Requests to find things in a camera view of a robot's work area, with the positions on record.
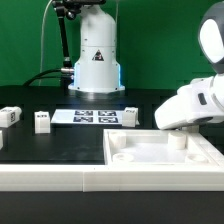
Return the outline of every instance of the green backdrop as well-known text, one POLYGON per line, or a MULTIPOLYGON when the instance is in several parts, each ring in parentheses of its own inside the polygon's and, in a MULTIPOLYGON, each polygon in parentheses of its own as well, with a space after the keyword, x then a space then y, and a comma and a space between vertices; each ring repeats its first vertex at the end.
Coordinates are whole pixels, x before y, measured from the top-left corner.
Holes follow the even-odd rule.
MULTIPOLYGON (((214 75, 197 33, 214 0, 120 0, 117 61, 128 88, 176 89, 214 75)), ((1 2, 0 85, 21 85, 40 70, 42 17, 48 0, 1 2)), ((115 17, 115 0, 102 7, 115 17)), ((70 54, 79 57, 79 19, 66 21, 70 54)), ((51 8, 45 30, 44 70, 61 67, 57 17, 51 8)), ((42 85, 58 85, 44 80, 42 85)))

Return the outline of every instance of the table surface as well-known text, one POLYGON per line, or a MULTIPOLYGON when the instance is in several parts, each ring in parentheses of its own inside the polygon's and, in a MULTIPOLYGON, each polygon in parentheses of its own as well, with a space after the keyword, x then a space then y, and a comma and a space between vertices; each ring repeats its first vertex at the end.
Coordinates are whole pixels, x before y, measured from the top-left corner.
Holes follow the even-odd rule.
MULTIPOLYGON (((137 129, 156 129, 154 111, 172 90, 128 90, 113 100, 87 101, 58 87, 0 87, 0 106, 22 108, 21 121, 2 128, 1 164, 104 164, 103 129, 111 126, 56 125, 34 134, 34 112, 55 109, 139 108, 137 129)), ((201 132, 222 150, 223 126, 201 132)), ((224 192, 0 192, 1 223, 183 223, 216 224, 224 217, 224 192)))
POLYGON ((137 129, 155 129, 155 108, 172 91, 129 90, 126 96, 112 100, 87 101, 68 96, 58 87, 1 87, 0 106, 22 108, 21 120, 2 128, 4 147, 0 151, 3 164, 104 164, 103 130, 124 128, 121 125, 54 124, 50 134, 35 134, 34 112, 56 109, 124 110, 139 109, 137 129))

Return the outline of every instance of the small white cube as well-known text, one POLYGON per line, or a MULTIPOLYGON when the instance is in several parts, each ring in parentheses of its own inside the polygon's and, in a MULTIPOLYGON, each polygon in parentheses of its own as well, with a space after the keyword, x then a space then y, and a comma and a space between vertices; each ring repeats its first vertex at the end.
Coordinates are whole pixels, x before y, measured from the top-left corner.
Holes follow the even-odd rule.
POLYGON ((35 112, 35 133, 50 133, 50 116, 49 112, 39 111, 35 112))
POLYGON ((122 126, 135 127, 138 119, 138 108, 126 107, 122 112, 122 126))

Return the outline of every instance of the triangle sticker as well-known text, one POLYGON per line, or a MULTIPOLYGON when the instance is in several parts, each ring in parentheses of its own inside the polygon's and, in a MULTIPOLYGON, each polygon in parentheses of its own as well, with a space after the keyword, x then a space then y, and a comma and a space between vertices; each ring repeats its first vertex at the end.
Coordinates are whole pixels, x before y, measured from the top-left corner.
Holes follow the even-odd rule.
POLYGON ((94 57, 93 57, 92 60, 93 60, 93 61, 104 61, 103 56, 102 56, 100 50, 98 50, 98 51, 96 52, 96 54, 94 55, 94 57))

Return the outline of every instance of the black cable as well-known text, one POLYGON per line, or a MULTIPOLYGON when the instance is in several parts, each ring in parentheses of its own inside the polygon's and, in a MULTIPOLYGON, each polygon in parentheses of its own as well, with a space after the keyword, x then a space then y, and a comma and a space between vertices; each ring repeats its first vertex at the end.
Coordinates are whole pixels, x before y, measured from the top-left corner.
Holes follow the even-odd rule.
POLYGON ((47 74, 50 74, 50 73, 55 73, 55 72, 61 72, 61 69, 60 68, 56 68, 56 69, 50 69, 50 70, 47 70, 47 71, 44 71, 44 72, 41 72, 37 75, 35 75, 33 78, 29 79, 28 81, 26 81, 23 86, 29 86, 34 80, 36 79, 42 79, 44 77, 44 75, 47 75, 47 74))
MULTIPOLYGON (((33 78, 32 79, 32 82, 37 80, 37 79, 61 79, 61 78, 66 78, 66 79, 71 79, 71 76, 70 75, 58 75, 58 76, 45 76, 45 77, 36 77, 36 78, 33 78)), ((29 80, 30 82, 27 84, 27 85, 24 85, 23 86, 29 86, 29 84, 31 84, 31 79, 29 80)))

